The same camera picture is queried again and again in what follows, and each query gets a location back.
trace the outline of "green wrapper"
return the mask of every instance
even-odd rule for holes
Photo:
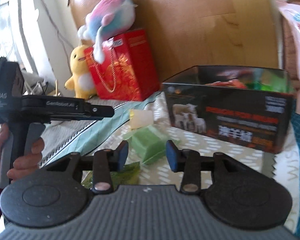
[[[140,174],[140,162],[127,164],[124,166],[122,171],[112,171],[110,172],[110,174],[114,189],[116,189],[120,184],[138,184]],[[88,189],[92,187],[92,171],[88,173],[87,177],[83,180],[81,185]]]
[[[142,159],[142,164],[151,164],[164,157],[166,142],[171,138],[152,125],[136,129],[123,136]]]

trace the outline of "metal screw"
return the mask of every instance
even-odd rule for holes
[[[111,187],[111,185],[106,182],[98,182],[94,185],[94,188],[96,190],[100,190],[100,191],[106,191],[106,190],[110,189],[110,187]]]
[[[196,184],[190,183],[183,186],[183,190],[186,192],[196,192],[198,190],[198,186]]]

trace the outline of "lamb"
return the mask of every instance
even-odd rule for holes
[[[188,113],[184,113],[183,114],[185,117],[185,130],[189,131],[189,132],[197,132],[197,127],[195,124],[195,114],[188,114]]]
[[[196,114],[192,114],[192,120],[194,120],[195,132],[200,134],[207,132],[206,122],[204,119],[198,118]]]
[[[185,117],[183,115],[175,114],[174,115],[174,125],[175,125],[175,127],[182,129],[184,127],[184,120],[185,120]]]
[[[192,105],[192,104],[186,104],[186,105],[181,105],[181,104],[174,104],[172,106],[172,112],[174,115],[174,125],[177,128],[181,128],[184,130],[188,130],[188,122],[189,122],[189,114],[197,114],[196,108],[197,106]]]

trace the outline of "yellow plush chick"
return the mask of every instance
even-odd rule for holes
[[[93,83],[89,67],[86,64],[84,50],[88,48],[86,45],[76,47],[70,57],[70,68],[72,77],[65,83],[65,88],[74,90],[76,98],[89,99],[96,95],[96,89]]]

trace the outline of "plush toy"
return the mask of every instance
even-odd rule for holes
[[[86,24],[78,30],[80,39],[92,40],[95,45],[93,57],[102,64],[105,55],[103,41],[127,31],[135,20],[132,0],[101,0],[86,16]]]
[[[70,58],[70,67],[72,77],[65,83],[65,88],[74,90],[76,98],[89,99],[96,95],[96,89],[93,83],[92,76],[86,64],[84,50],[88,48],[86,45],[76,47]]]

